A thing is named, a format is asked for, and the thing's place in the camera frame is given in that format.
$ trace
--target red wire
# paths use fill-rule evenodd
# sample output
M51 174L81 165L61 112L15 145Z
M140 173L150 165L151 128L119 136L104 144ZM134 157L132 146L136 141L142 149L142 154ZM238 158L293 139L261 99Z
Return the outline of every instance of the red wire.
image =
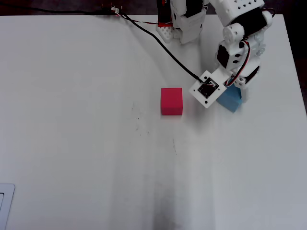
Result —
M245 66L246 66L246 64L247 64L247 62L249 60L249 56L250 56L250 45L249 45L249 42L244 41L244 40L242 42L244 42L248 46L248 54L246 56L246 59L245 59L243 65L241 66L240 70L238 71L238 73L236 73L235 77L230 81L230 83L226 84L227 87L231 86L237 80L237 78L240 76L241 72L243 71L243 69L245 68Z

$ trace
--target electronic component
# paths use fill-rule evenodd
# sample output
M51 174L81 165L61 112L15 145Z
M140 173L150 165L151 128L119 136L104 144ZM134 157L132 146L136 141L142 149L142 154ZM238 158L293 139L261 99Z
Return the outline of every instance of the electronic component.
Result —
M116 7L111 7L111 11L113 11L114 13L120 13L120 8L116 8Z
M205 98L208 98L218 87L218 84L216 84L211 78L208 78L197 91L204 95Z

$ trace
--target floor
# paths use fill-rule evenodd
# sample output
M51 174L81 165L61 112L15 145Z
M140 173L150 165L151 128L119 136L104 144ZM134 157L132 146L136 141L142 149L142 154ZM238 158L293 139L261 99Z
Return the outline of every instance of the floor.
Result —
M83 10L94 11L101 8L101 4L113 2L123 6L127 14L157 14L156 0L2 0L2 2L43 8L48 10ZM305 0L265 0L266 7L273 7L277 13L283 14L287 26L289 40L292 48L295 66L302 90L302 95L307 110L307 46L300 42L300 22L306 21L304 14L307 8ZM0 6L0 15L41 15L41 13L29 10L20 10ZM209 7L208 14L215 14L214 8Z

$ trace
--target black cable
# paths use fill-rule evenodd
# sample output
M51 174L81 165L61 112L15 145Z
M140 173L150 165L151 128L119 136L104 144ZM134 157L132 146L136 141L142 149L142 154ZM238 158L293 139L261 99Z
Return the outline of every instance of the black cable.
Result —
M122 15L118 14L120 17L122 17L123 19L126 19L127 21L130 21L128 18L124 18ZM151 23L151 22L140 22L137 20L132 19L135 23L146 23L146 24L150 24L150 25L158 25L158 23Z
M23 9L23 10L32 10L32 11L40 11L40 12L46 12L46 13L81 13L81 14L86 14L86 15L104 15L103 10L98 10L98 11L93 11L93 12L87 12L87 11L51 11L51 10L45 10L45 9L40 9L40 8L35 8L35 7L26 7L26 6L17 6L13 4L8 4L4 2L0 2L1 6L7 6L7 7L12 7L12 8L17 8L17 9ZM106 11L105 15L113 15L111 11Z
M152 36L159 44L160 46L162 46L162 48L172 57L172 59L178 64L180 65L189 75L191 75L193 78L195 78L196 80L198 80L200 83L203 83L203 81L194 73L192 73L187 67L185 67L164 45L163 43L151 32L145 30L143 27L137 25L130 17L128 17L127 14L125 13L120 13L120 15L126 20L129 20L130 22L132 22L132 24L134 24L136 27L138 27L139 29L143 30L145 33L149 34L150 36Z
M40 12L46 12L46 13L82 13L86 15L114 15L116 14L113 12L110 8L102 8L101 10L98 11L93 11L93 12L88 12L88 11L51 11L51 10L45 10L45 9L40 9L40 8L35 8L35 7L25 7L25 6L17 6L17 5L12 5L4 2L0 2L0 5L2 6L7 6L7 7L12 7L12 8L18 8L18 9L24 9L24 10L32 10L32 11L40 11ZM132 20L130 17L128 17L127 14L121 13L119 14L122 18L129 20L132 22L136 27L140 28L143 30L145 33L149 34L152 36L159 44L162 46L162 48L172 57L172 59L179 64L188 74L190 74L193 78L198 80L200 83L203 83L203 81L194 73L192 73L188 68L186 68L164 45L163 43L151 32L145 30L143 27L137 25L134 20Z

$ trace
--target connector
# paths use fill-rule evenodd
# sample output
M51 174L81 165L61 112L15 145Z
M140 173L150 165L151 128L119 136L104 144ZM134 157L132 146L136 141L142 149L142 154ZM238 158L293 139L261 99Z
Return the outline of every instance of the connector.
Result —
M119 8L113 6L112 3L108 4L108 6L102 4L101 10L97 11L97 15L114 15L117 13L122 13L122 9L122 6Z

